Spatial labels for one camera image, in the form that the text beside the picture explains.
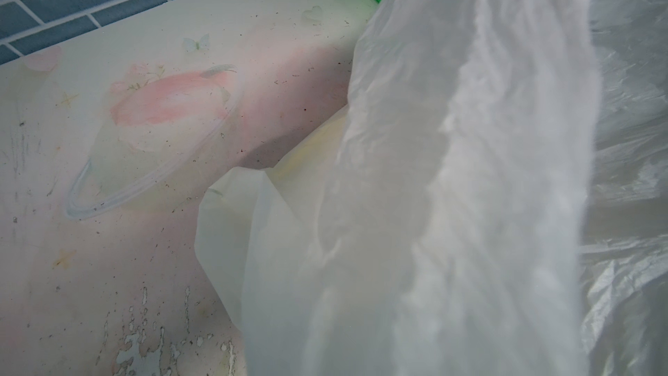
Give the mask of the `white plastic bag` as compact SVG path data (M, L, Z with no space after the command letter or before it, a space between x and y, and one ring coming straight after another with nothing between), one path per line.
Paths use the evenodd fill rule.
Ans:
M250 375L664 375L667 0L382 0L195 250Z

